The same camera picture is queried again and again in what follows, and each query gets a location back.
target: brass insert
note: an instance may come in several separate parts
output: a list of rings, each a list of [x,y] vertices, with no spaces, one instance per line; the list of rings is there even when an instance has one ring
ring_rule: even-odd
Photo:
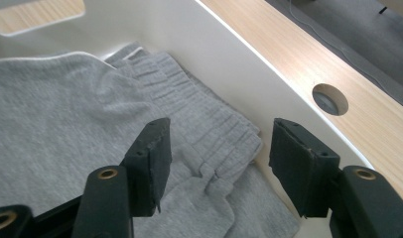
[[[0,213],[0,230],[15,221],[16,217],[17,213],[12,210]]]
[[[366,171],[366,170],[358,169],[358,170],[355,171],[355,173],[356,173],[356,175],[357,175],[358,177],[360,177],[361,179],[367,179],[367,180],[374,180],[374,179],[377,179],[377,177],[375,176],[375,174],[373,174],[373,173],[371,173],[371,172],[368,172],[368,171]]]
[[[114,178],[118,175],[118,171],[115,169],[107,169],[104,171],[99,172],[99,174],[97,174],[97,177],[100,179],[111,179]]]

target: gray fabric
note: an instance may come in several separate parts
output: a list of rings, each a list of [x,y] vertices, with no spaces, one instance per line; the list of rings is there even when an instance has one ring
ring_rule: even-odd
[[[146,123],[168,116],[163,212],[135,219],[136,237],[224,237],[235,226],[227,197],[261,148],[258,129],[169,55],[139,48],[106,60],[116,67],[86,54],[0,60],[0,206],[26,203],[40,214],[78,196],[90,172],[119,164]],[[279,199],[262,204],[274,206]]]
[[[0,206],[40,214],[80,195],[90,172],[118,165],[164,116],[136,80],[98,59],[0,61]]]
[[[293,237],[298,220],[289,212],[267,183],[256,165],[248,166],[227,198],[235,214],[235,222],[226,238]]]
[[[185,84],[188,87],[192,87],[194,91],[197,93],[203,93],[211,98],[213,103],[217,103],[220,106],[226,106],[226,110],[233,114],[233,116],[237,117],[243,124],[248,126],[255,133],[259,133],[260,130],[252,124],[251,121],[246,119],[242,114],[238,113],[236,110],[231,108],[226,102],[224,102],[220,97],[218,97],[210,88],[206,87],[202,84],[194,75],[192,75],[189,71],[183,69],[178,63],[173,60],[168,54],[160,53],[154,56],[150,56],[150,54],[145,51],[138,43],[133,43],[128,46],[125,46],[120,51],[115,53],[110,58],[105,61],[110,63],[115,67],[122,67],[125,64],[133,64],[133,62],[137,62],[140,60],[148,60],[144,59],[152,58],[155,63],[157,63],[160,67],[160,70],[171,77],[173,74],[179,74],[180,82]]]

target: white bin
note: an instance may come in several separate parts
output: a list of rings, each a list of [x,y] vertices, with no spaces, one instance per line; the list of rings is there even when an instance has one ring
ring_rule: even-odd
[[[341,168],[372,168],[315,105],[299,96],[273,65],[201,1],[85,0],[84,4],[82,16],[14,36],[0,35],[0,58],[82,51],[104,59],[135,41],[149,50],[170,53],[260,128],[264,148],[257,164],[297,217],[267,166],[274,118],[296,121],[306,127],[341,155]],[[301,220],[297,237],[331,237],[328,220]]]

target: wood grain surface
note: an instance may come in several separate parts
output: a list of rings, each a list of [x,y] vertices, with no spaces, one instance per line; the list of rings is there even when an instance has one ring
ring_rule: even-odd
[[[0,34],[22,32],[83,12],[83,0],[45,0],[0,9]]]
[[[344,115],[326,116],[403,198],[403,107],[263,0],[201,0],[314,103],[319,83],[340,90]]]

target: wooden panel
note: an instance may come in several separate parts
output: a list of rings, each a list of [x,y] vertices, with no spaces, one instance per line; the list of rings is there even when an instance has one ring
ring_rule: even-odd
[[[82,0],[45,0],[0,9],[0,34],[10,35],[84,12]]]
[[[202,0],[314,102],[315,85],[338,88],[342,116],[326,116],[403,197],[403,107],[263,0]]]

